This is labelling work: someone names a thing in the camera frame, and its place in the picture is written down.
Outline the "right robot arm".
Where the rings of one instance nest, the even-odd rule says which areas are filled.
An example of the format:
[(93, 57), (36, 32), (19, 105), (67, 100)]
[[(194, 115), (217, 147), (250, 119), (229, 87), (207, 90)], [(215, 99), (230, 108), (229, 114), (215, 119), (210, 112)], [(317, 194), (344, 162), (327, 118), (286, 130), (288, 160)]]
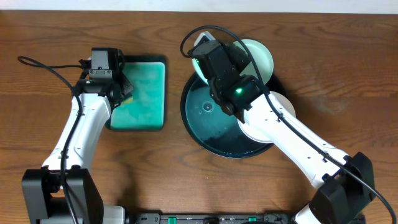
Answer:
[(192, 64), (221, 111), (254, 142), (276, 145), (304, 174), (315, 195), (294, 223), (353, 223), (375, 198), (373, 165), (324, 141), (299, 121), (274, 76), (274, 61), (262, 43), (223, 43), (198, 38)]

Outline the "green and yellow sponge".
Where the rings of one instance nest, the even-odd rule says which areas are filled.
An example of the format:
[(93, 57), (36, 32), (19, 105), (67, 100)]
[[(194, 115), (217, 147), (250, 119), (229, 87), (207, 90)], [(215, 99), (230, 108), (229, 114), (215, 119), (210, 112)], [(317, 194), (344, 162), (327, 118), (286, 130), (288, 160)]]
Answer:
[(127, 97), (127, 98), (125, 98), (125, 99), (122, 100), (122, 102), (120, 103), (120, 106), (127, 106), (127, 105), (130, 105), (130, 104), (133, 103), (133, 101), (134, 101), (133, 96), (129, 96), (129, 97)]

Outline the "mint green plate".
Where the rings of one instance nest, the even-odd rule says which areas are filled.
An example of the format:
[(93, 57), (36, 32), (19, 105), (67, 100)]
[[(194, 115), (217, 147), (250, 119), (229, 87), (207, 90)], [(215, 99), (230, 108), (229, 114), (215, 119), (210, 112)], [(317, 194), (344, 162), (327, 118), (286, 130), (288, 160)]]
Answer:
[[(263, 83), (267, 84), (267, 82), (271, 79), (271, 76), (274, 71), (274, 61), (270, 51), (267, 49), (265, 45), (256, 40), (243, 39), (242, 42), (246, 45), (246, 47), (249, 49), (250, 53), (254, 57), (256, 65), (261, 74)], [(241, 44), (238, 41), (233, 42), (233, 44), (239, 47), (241, 50), (244, 50), (244, 48), (241, 46)], [(192, 65), (199, 79), (205, 85), (208, 85), (207, 79), (203, 75), (202, 71), (200, 70), (198, 62), (195, 59), (192, 59)], [(252, 62), (250, 62), (249, 65), (246, 66), (246, 68), (240, 73), (241, 76), (246, 74), (254, 75), (256, 78), (258, 78)]]

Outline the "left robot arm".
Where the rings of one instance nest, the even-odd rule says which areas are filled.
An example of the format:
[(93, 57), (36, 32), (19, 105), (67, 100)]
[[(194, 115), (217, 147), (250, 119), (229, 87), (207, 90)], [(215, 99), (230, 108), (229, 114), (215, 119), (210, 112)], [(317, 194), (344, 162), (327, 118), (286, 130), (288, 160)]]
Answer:
[(28, 169), (22, 191), (31, 223), (131, 223), (121, 206), (105, 205), (91, 177), (96, 146), (113, 110), (133, 89), (123, 74), (124, 54), (95, 47), (69, 87), (72, 108), (54, 150), (39, 169)]

